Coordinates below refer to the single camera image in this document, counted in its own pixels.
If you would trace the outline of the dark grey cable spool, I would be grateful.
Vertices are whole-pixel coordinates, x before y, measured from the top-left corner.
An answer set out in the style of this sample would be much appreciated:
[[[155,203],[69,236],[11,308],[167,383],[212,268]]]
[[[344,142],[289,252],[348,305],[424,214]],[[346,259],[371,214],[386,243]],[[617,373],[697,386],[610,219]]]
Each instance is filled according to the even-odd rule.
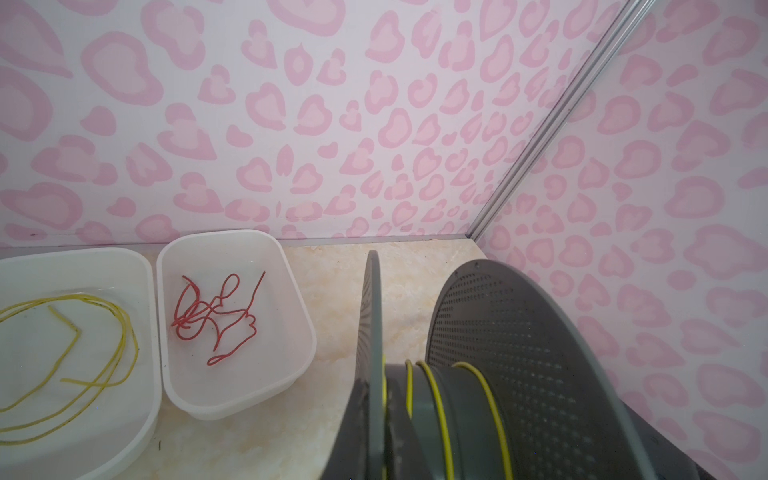
[[[706,477],[618,398],[564,312],[512,267],[475,260],[450,275],[419,361],[386,361],[382,328],[370,252],[355,365],[369,386],[366,479]]]

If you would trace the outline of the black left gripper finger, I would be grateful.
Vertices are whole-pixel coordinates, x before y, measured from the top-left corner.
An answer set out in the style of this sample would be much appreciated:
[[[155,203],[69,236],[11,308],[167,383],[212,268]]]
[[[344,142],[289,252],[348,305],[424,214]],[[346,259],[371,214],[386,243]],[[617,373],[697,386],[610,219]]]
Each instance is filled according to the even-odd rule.
[[[369,386],[355,380],[322,480],[367,478]]]

